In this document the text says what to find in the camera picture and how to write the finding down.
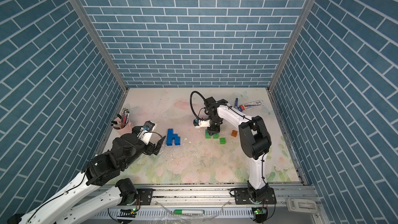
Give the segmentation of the long blue lego brick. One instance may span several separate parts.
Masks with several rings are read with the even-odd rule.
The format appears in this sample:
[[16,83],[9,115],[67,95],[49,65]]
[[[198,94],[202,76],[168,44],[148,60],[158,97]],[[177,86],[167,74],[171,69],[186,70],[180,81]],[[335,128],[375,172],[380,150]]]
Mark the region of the long blue lego brick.
[[173,140],[173,142],[174,142],[174,138],[177,136],[178,136],[177,134],[167,135],[167,140]]

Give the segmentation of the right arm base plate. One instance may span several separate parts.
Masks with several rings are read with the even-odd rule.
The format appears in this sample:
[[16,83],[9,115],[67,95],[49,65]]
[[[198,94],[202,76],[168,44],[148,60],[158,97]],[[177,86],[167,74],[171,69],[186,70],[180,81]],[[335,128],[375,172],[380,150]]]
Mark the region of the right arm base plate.
[[276,204],[276,196],[274,189],[271,187],[263,187],[259,190],[251,188],[233,188],[230,195],[234,198],[236,205],[249,204]]

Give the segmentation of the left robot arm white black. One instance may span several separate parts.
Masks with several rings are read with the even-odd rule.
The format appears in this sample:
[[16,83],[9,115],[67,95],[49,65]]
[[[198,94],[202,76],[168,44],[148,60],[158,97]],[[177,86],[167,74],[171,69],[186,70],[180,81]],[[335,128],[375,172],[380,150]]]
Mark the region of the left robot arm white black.
[[14,214],[9,224],[80,224],[97,213],[117,205],[131,205],[136,212],[142,197],[129,178],[121,179],[103,194],[84,203],[90,193],[120,175],[140,155],[157,155],[165,136],[150,143],[152,131],[141,128],[114,139],[111,150],[91,159],[83,171],[49,200],[25,214]]

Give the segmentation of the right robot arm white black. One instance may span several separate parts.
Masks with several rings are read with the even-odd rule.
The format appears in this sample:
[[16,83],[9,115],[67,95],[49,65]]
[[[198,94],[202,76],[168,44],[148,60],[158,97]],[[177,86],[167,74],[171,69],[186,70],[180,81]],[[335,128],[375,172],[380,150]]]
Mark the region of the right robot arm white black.
[[220,133],[224,121],[238,129],[240,146],[249,161],[248,195],[253,202],[266,200],[276,203],[273,189],[266,180],[265,160],[272,145],[271,136],[260,116],[243,115],[226,100],[216,101],[213,97],[204,100],[206,119],[195,121],[197,128],[206,127],[210,136]]

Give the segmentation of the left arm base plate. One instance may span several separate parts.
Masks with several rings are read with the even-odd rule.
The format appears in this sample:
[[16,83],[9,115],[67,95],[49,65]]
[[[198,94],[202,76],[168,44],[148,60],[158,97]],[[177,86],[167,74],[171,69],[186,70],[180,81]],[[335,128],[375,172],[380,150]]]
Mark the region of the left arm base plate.
[[137,199],[140,201],[137,206],[149,206],[152,201],[154,189],[143,188],[137,189]]

